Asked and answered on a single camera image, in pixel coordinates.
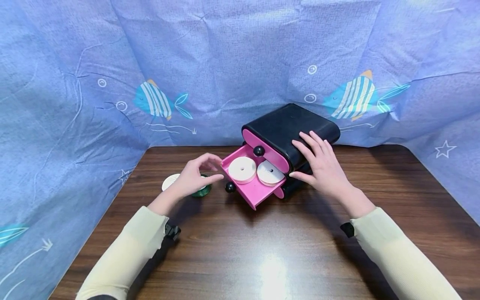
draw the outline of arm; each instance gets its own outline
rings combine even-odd
[[[190,161],[178,179],[148,207],[141,207],[123,231],[96,263],[77,294],[77,300],[125,300],[130,286],[145,264],[160,249],[165,224],[175,204],[205,185],[223,179],[217,174],[203,178],[200,168],[217,171],[214,163],[221,159],[205,154]]]
[[[344,206],[362,199],[370,201],[360,190],[354,190],[348,197],[340,200]],[[399,299],[460,299],[442,273],[383,209],[376,207],[367,214],[354,215],[358,218],[350,221],[357,241]]]
[[[312,150],[298,141],[292,143],[309,161],[313,175],[292,172],[290,176],[312,185],[345,208],[360,246],[380,268],[396,295],[401,300],[460,299],[397,224],[349,183],[331,145],[313,132],[300,136]]]

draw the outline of striped fish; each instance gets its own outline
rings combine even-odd
[[[8,226],[0,228],[0,247],[6,246],[9,242],[19,238],[28,227],[25,226]]]
[[[158,88],[151,79],[142,83],[137,88],[137,93],[133,103],[141,110],[156,117],[163,117],[167,120],[172,118],[172,109],[178,110],[184,117],[193,119],[192,115],[180,107],[182,103],[187,101],[188,94],[180,95],[172,105],[167,96]]]
[[[382,100],[396,96],[409,87],[408,84],[396,87],[379,98],[372,81],[372,71],[367,70],[325,98],[324,106],[330,108],[333,118],[354,121],[373,108],[381,113],[389,112],[389,106]]]

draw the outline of wrinkled fabric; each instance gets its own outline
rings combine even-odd
[[[286,103],[410,149],[480,221],[475,0],[0,1],[0,299],[46,299],[148,147]]]

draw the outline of green spool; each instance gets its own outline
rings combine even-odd
[[[203,178],[206,178],[208,177],[207,175],[204,175],[204,174],[201,174],[201,176]],[[212,185],[209,184],[207,186],[204,186],[203,188],[199,189],[198,191],[196,191],[195,193],[192,194],[192,197],[195,197],[195,198],[202,198],[202,197],[205,197],[212,189]]]

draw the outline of wooden table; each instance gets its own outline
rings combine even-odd
[[[157,147],[146,152],[51,299],[73,299],[94,264],[163,180],[204,152],[238,147]],[[480,299],[480,228],[405,148],[336,147],[354,185],[382,207],[460,296]],[[138,299],[396,299],[354,238],[338,204],[305,186],[287,202],[271,196],[253,211],[215,185],[172,216],[182,229]]]

